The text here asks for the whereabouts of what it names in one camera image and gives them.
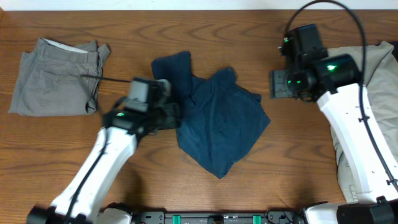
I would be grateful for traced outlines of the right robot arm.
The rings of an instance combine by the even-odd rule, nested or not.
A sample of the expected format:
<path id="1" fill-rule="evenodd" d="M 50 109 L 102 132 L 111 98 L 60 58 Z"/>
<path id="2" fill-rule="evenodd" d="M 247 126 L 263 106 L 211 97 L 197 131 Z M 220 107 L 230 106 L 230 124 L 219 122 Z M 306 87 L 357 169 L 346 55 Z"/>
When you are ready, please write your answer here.
<path id="1" fill-rule="evenodd" d="M 294 223 L 397 223 L 397 162 L 371 110 L 364 68 L 348 54 L 329 57 L 316 25 L 287 29 L 280 52 L 284 70 L 271 71 L 271 98 L 315 102 L 346 156 L 357 201 L 318 203 Z"/>

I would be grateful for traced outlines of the dark blue shorts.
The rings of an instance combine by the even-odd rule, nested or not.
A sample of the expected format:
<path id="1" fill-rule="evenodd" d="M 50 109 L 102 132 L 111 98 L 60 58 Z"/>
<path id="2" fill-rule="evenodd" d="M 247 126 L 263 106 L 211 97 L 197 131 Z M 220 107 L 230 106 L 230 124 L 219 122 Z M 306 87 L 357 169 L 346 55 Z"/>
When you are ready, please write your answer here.
<path id="1" fill-rule="evenodd" d="M 237 85 L 232 67 L 219 69 L 208 79 L 194 76 L 189 51 L 157 58 L 151 67 L 154 78 L 171 83 L 172 96 L 180 105 L 179 148 L 222 179 L 271 122 L 261 96 Z"/>

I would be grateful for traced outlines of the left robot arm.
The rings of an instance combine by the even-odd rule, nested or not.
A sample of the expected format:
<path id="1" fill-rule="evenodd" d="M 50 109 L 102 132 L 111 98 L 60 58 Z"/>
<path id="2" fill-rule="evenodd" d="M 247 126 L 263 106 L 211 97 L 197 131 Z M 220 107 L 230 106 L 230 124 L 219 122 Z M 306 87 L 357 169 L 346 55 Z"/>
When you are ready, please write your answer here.
<path id="1" fill-rule="evenodd" d="M 27 224 L 132 223 L 133 213 L 123 203 L 102 208 L 117 174 L 135 153 L 140 140 L 163 129 L 179 127 L 178 103 L 163 98 L 141 102 L 120 98 L 102 116 L 103 127 L 86 161 L 49 208 L 34 206 Z"/>

